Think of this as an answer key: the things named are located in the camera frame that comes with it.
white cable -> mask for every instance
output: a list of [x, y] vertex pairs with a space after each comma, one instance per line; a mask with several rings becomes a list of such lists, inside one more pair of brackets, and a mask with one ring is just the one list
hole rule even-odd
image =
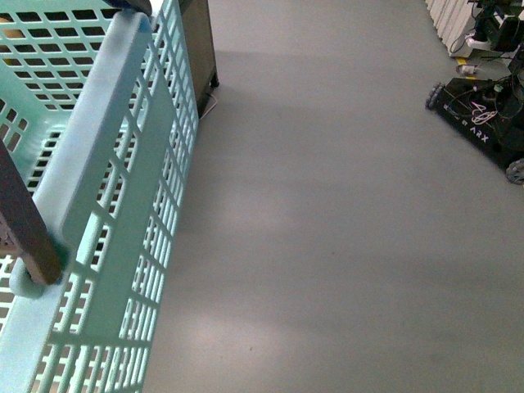
[[211, 105], [209, 107], [209, 109], [207, 109], [203, 114], [202, 116], [200, 117], [200, 120], [204, 119], [206, 116], [208, 116], [208, 114], [219, 104], [219, 99], [217, 97], [215, 97], [213, 94], [211, 93], [207, 93], [208, 96], [210, 96], [211, 98], [213, 98], [215, 100], [215, 102], [213, 102], [213, 105]]

black cable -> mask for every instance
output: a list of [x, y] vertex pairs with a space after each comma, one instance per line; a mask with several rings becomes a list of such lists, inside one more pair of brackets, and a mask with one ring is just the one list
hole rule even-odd
[[[472, 29], [468, 30], [466, 33], [462, 34], [462, 35], [459, 35], [454, 41], [453, 43], [451, 43], [451, 45], [449, 46], [449, 53], [454, 55], [455, 53], [457, 53], [458, 51], [460, 51], [460, 49], [462, 49], [464, 47], [464, 44], [466, 43], [466, 35], [468, 35], [469, 33], [471, 33], [475, 28], [473, 27]], [[462, 44], [460, 45], [460, 47], [458, 47], [458, 49], [452, 49], [455, 44], [461, 39], [463, 38], [463, 41], [462, 41]]]

cable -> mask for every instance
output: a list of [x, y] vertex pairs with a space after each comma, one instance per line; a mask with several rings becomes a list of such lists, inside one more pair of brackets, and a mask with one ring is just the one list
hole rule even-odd
[[213, 94], [211, 93], [207, 93], [208, 96], [210, 96], [211, 98], [213, 98], [215, 100], [215, 102], [213, 102], [213, 104], [209, 107], [209, 109], [207, 109], [203, 114], [202, 116], [200, 117], [200, 120], [204, 119], [206, 116], [208, 116], [209, 113], [211, 113], [211, 111], [219, 104], [219, 99], [217, 97], [215, 97]]
[[[464, 34], [461, 34], [459, 35], [452, 43], [451, 45], [449, 46], [449, 53], [454, 55], [455, 53], [457, 53], [458, 51], [460, 51], [460, 49], [462, 49], [464, 47], [464, 44], [466, 43], [466, 36], [471, 33], [475, 28], [473, 27], [472, 29], [468, 30], [466, 33]], [[455, 44], [461, 39], [463, 38], [463, 41], [462, 41], [462, 44], [460, 45], [460, 47], [458, 47], [458, 49], [452, 49]]]

gray floor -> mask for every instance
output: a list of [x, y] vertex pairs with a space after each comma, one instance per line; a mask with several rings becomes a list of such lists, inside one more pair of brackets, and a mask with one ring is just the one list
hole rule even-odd
[[145, 392], [524, 391], [524, 190], [423, 108], [422, 0], [211, 0]]

rectangular holes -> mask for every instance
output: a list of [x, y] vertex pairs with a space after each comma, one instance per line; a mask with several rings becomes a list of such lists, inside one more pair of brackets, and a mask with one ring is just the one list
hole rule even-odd
[[76, 253], [77, 261], [99, 272], [106, 257], [110, 238], [111, 227], [104, 223], [100, 216], [91, 213]]
[[108, 8], [108, 9], [104, 9], [102, 10], [102, 15], [104, 16], [104, 18], [106, 19], [113, 19], [113, 16], [115, 16], [115, 14], [118, 12], [119, 10], [116, 9], [116, 8]]
[[41, 66], [46, 65], [46, 63], [44, 63], [42, 59], [29, 58], [29, 59], [24, 59], [24, 60], [25, 60], [25, 63], [30, 67], [41, 67]]
[[94, 282], [76, 273], [69, 277], [61, 298], [53, 330], [56, 332], [80, 333], [87, 314], [88, 304], [93, 297]]
[[7, 124], [0, 124], [0, 139], [4, 140], [8, 132], [9, 126]]
[[15, 299], [11, 289], [9, 289], [9, 276], [12, 264], [13, 259], [10, 256], [0, 259], [0, 334]]
[[65, 49], [69, 52], [86, 52], [87, 48], [82, 43], [65, 43]]
[[73, 10], [76, 20], [98, 20], [93, 10]]
[[36, 12], [17, 12], [16, 15], [22, 22], [40, 22], [40, 16]]
[[65, 12], [44, 12], [47, 19], [51, 22], [69, 20]]
[[120, 208], [120, 198], [124, 194], [125, 180], [117, 168], [110, 162], [98, 190], [97, 202], [100, 207], [115, 218]]
[[88, 37], [103, 37], [104, 35], [106, 35], [106, 33], [104, 32], [104, 29], [100, 26], [83, 27], [82, 31]]
[[70, 64], [65, 57], [50, 57], [49, 62], [54, 66], [68, 66]]
[[73, 27], [60, 27], [55, 31], [58, 37], [79, 37], [78, 32]]
[[56, 145], [58, 144], [60, 136], [61, 131], [53, 131], [49, 134], [49, 137], [43, 147], [43, 150], [40, 153], [40, 157], [37, 160], [36, 166], [34, 167], [33, 173], [31, 174], [27, 182], [27, 188], [31, 195], [33, 195], [36, 192], [40, 184], [40, 181], [42, 180], [47, 164], [51, 160], [52, 153], [56, 149]]

